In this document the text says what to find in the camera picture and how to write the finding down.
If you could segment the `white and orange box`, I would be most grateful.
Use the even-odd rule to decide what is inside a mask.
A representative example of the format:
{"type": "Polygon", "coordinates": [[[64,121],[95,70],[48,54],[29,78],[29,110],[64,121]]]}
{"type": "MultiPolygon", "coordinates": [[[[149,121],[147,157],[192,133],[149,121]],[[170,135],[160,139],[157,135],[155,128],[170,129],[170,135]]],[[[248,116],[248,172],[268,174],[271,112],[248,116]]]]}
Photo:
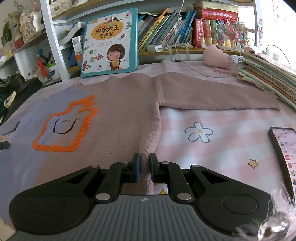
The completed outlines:
{"type": "Polygon", "coordinates": [[[72,44],[77,64],[78,66],[81,66],[83,54],[83,36],[77,36],[72,38],[72,44]]]}

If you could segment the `row of leaning books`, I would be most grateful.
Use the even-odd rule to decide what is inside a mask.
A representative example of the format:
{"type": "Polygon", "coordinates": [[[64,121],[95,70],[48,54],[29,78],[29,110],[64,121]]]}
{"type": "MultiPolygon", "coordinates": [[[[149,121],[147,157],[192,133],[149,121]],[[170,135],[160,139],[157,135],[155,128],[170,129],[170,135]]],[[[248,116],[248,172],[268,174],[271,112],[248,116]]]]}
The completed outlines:
{"type": "Polygon", "coordinates": [[[147,51],[150,45],[163,48],[183,47],[192,43],[196,11],[169,11],[162,14],[138,14],[138,50],[147,51]]]}

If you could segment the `smartphone on table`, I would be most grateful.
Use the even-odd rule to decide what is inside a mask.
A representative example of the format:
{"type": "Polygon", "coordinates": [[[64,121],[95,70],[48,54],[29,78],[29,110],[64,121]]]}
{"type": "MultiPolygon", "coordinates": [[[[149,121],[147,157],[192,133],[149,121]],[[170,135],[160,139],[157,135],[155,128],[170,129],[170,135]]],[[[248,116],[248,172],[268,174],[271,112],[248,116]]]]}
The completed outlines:
{"type": "Polygon", "coordinates": [[[269,128],[268,135],[282,171],[285,187],[295,204],[295,130],[273,126],[269,128]]]}

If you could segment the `dark green garment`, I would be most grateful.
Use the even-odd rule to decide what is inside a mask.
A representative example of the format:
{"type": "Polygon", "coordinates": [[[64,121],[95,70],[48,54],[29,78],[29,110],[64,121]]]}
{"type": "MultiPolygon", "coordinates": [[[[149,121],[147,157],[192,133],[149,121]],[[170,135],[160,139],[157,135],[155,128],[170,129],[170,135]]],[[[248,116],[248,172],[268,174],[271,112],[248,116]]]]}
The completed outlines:
{"type": "Polygon", "coordinates": [[[6,108],[4,107],[4,101],[18,88],[18,83],[16,80],[17,74],[9,76],[6,79],[1,78],[1,117],[5,114],[6,108]]]}

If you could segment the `colourful star jar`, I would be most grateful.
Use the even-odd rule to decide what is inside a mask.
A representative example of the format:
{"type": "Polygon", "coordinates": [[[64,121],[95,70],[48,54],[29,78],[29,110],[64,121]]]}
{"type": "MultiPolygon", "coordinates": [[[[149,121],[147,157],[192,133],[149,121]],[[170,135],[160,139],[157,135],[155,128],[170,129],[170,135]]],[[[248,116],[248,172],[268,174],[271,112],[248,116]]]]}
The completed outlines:
{"type": "Polygon", "coordinates": [[[249,37],[243,22],[232,23],[222,20],[216,22],[216,43],[219,46],[241,50],[247,45],[249,37]]]}

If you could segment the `stack of notebooks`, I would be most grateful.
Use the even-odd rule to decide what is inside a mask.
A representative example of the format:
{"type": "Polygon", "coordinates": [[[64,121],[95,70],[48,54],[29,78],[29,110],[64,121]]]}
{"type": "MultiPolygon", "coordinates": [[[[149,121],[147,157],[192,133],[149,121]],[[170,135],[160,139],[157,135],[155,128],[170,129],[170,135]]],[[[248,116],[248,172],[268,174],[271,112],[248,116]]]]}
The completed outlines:
{"type": "Polygon", "coordinates": [[[262,53],[244,53],[239,57],[239,63],[242,65],[237,73],[239,79],[264,91],[273,91],[279,99],[295,108],[295,70],[262,53]]]}

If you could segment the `floral patterned pouch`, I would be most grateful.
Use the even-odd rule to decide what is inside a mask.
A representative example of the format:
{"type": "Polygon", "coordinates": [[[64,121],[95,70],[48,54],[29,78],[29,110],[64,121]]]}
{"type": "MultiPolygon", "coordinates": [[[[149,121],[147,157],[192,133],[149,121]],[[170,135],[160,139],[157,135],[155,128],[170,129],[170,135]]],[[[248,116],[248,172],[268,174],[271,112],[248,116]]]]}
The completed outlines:
{"type": "Polygon", "coordinates": [[[24,11],[20,16],[20,32],[24,43],[39,35],[45,28],[40,11],[24,11]]]}

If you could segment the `lilac and mauve knit sweater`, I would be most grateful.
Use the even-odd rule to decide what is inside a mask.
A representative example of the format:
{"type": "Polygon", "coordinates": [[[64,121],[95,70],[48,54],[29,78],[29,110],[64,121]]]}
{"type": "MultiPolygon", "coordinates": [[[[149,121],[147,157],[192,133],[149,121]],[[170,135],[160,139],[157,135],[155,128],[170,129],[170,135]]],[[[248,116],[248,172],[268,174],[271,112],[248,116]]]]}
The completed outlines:
{"type": "Polygon", "coordinates": [[[1,219],[9,222],[9,204],[24,190],[87,166],[129,161],[136,152],[146,160],[158,145],[161,107],[280,110],[272,92],[182,73],[74,84],[1,125],[11,144],[1,151],[1,219]]]}

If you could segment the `pink plush toy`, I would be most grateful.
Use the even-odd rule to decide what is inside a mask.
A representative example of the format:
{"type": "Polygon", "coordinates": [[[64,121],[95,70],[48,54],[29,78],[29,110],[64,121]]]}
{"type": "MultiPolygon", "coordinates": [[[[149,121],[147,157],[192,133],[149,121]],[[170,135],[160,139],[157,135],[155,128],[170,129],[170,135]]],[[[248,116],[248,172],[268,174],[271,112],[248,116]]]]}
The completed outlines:
{"type": "Polygon", "coordinates": [[[224,53],[216,45],[209,45],[203,52],[206,65],[217,68],[231,69],[233,60],[231,56],[224,53]]]}

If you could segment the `teal children's sound book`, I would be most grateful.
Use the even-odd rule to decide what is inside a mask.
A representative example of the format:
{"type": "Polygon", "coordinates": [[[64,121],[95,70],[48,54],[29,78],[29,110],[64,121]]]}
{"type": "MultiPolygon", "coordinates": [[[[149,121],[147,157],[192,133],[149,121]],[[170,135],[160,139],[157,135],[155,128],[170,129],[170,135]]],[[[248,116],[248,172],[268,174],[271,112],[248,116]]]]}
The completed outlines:
{"type": "Polygon", "coordinates": [[[123,9],[86,22],[81,76],[130,73],[138,68],[138,9],[123,9]]]}

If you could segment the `white power adapter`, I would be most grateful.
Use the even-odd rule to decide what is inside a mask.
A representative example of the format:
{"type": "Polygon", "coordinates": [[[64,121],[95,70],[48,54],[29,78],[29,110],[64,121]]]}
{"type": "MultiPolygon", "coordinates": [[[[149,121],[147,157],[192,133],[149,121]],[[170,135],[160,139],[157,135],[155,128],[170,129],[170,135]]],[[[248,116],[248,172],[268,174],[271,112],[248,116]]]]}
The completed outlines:
{"type": "Polygon", "coordinates": [[[163,46],[162,45],[148,45],[147,46],[147,51],[148,52],[159,53],[159,52],[163,51],[163,46]]]}

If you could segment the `white wooden bookshelf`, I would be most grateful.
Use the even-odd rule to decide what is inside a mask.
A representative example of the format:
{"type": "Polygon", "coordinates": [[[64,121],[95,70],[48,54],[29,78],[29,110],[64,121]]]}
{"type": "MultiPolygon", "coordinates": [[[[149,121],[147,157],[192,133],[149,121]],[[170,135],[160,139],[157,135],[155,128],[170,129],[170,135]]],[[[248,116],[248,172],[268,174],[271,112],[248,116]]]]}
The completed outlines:
{"type": "Polygon", "coordinates": [[[62,81],[135,71],[140,64],[202,54],[210,44],[238,55],[253,1],[36,1],[17,24],[25,42],[45,32],[62,81]]]}

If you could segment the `red dictionary books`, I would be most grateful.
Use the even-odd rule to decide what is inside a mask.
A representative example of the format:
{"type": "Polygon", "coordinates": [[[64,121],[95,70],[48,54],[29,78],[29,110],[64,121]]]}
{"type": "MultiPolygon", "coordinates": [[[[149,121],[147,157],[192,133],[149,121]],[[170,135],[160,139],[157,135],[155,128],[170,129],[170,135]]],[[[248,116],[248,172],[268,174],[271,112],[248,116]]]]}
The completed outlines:
{"type": "Polygon", "coordinates": [[[239,20],[238,12],[222,9],[204,9],[195,7],[193,20],[193,45],[201,48],[206,45],[225,45],[227,39],[227,24],[236,23],[239,20]]]}

